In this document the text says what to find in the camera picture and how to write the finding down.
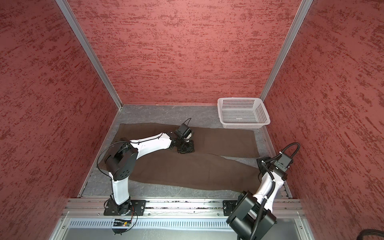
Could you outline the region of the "brown corduroy trousers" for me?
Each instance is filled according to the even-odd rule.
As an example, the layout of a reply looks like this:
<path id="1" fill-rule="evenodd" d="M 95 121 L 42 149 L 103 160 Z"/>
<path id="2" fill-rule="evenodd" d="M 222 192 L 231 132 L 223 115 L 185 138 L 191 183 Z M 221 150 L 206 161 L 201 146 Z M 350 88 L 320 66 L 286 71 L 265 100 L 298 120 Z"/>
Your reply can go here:
<path id="1" fill-rule="evenodd" d="M 255 192 L 259 170 L 235 158 L 259 157 L 255 133 L 249 130 L 192 127 L 193 153 L 159 150 L 138 159 L 129 179 L 198 190 Z"/>

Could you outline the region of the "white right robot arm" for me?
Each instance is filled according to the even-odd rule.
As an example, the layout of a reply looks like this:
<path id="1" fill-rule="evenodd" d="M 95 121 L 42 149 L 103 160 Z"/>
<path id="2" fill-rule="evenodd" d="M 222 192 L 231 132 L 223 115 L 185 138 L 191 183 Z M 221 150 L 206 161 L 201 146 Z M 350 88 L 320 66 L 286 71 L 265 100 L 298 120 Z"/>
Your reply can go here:
<path id="1" fill-rule="evenodd" d="M 242 192 L 226 223 L 237 234 L 238 240 L 261 240 L 277 223 L 273 214 L 275 197 L 284 184 L 279 168 L 272 158 L 258 159 L 263 174 L 255 194 Z"/>

